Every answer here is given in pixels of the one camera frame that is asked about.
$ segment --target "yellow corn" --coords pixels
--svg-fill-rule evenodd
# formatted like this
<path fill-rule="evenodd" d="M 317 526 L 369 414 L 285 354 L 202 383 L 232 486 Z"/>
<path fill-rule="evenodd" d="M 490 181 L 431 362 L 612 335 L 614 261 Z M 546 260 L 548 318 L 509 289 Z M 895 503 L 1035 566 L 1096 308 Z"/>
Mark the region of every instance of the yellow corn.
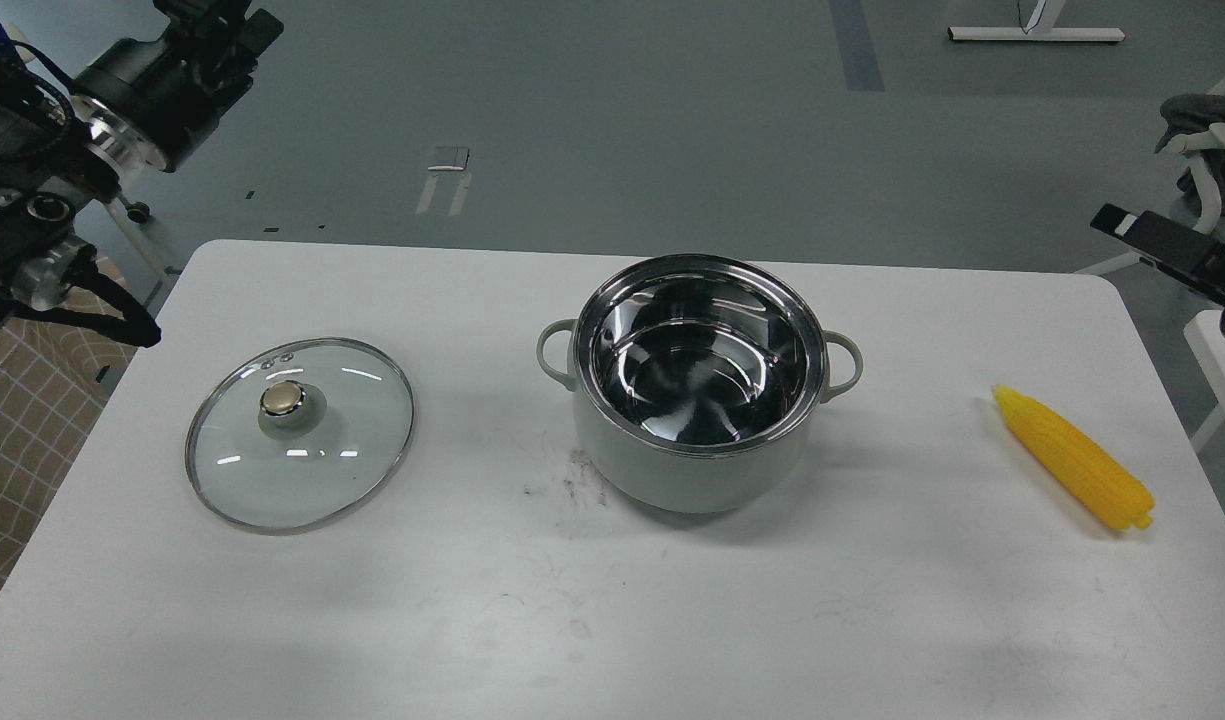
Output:
<path fill-rule="evenodd" d="M 1155 498 L 1101 446 L 1040 400 L 995 386 L 1011 432 L 1106 527 L 1150 527 Z"/>

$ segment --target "gray floor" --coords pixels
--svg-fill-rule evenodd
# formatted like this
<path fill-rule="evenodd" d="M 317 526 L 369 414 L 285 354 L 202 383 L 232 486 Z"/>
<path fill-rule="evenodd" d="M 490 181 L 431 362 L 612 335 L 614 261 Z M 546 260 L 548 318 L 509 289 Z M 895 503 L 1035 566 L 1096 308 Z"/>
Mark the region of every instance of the gray floor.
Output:
<path fill-rule="evenodd" d="M 1069 0 L 1061 24 L 1128 37 L 1072 47 L 947 40 L 1014 23 L 1008 0 L 832 1 L 257 2 L 287 33 L 256 87 L 131 195 L 181 261 L 273 238 L 1069 272 L 1122 250 L 1087 227 L 1102 202 L 1169 207 L 1156 109 L 1225 73 L 1225 2 Z M 163 26 L 149 0 L 0 17 L 65 69 Z M 474 152 L 454 217 L 447 178 L 417 214 L 435 144 Z M 103 211 L 80 229 L 149 291 Z M 1110 279 L 1197 429 L 1214 397 L 1182 327 L 1205 305 L 1140 266 Z M 1225 429 L 1200 459 L 1225 507 Z"/>

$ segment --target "stainless steel pot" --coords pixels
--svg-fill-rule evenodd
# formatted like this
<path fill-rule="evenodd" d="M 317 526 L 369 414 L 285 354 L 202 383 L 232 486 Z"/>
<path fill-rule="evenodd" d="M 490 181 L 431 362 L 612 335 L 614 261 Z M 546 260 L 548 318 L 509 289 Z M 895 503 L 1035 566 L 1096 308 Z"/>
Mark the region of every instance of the stainless steel pot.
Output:
<path fill-rule="evenodd" d="M 567 372 L 545 342 L 571 332 Z M 828 343 L 855 372 L 831 386 Z M 794 469 L 821 402 L 855 386 L 862 355 L 821 329 L 763 269 L 668 255 L 622 269 L 576 320 L 551 323 L 537 361 L 575 393 L 581 447 L 604 478 L 666 511 L 729 511 Z"/>

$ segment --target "desk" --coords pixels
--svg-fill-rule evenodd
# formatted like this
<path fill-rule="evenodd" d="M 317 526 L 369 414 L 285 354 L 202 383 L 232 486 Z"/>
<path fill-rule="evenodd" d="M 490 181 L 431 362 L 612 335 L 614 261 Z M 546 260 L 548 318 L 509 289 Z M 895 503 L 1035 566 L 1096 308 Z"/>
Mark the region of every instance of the desk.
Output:
<path fill-rule="evenodd" d="M 763 264 L 867 375 L 785 482 L 688 518 L 586 468 L 533 358 L 631 261 L 202 247 L 0 596 L 0 718 L 1225 719 L 1225 519 L 1109 283 Z M 327 527 L 245 533 L 184 436 L 316 336 L 405 369 L 408 457 Z M 1155 524 L 1101 529 L 1000 382 L 1134 470 Z"/>

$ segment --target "white stand base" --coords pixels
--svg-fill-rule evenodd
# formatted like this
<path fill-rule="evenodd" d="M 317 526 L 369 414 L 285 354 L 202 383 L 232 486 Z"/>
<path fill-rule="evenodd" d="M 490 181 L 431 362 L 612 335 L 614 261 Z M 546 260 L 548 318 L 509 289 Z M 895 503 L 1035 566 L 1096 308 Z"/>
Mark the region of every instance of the white stand base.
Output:
<path fill-rule="evenodd" d="M 1123 42 L 1116 27 L 1054 27 L 1024 32 L 1019 27 L 951 27 L 951 40 L 1023 40 L 1023 42 Z"/>
<path fill-rule="evenodd" d="M 1038 0 L 1025 27 L 951 27 L 951 40 L 1123 42 L 1116 27 L 1056 27 L 1066 0 Z"/>

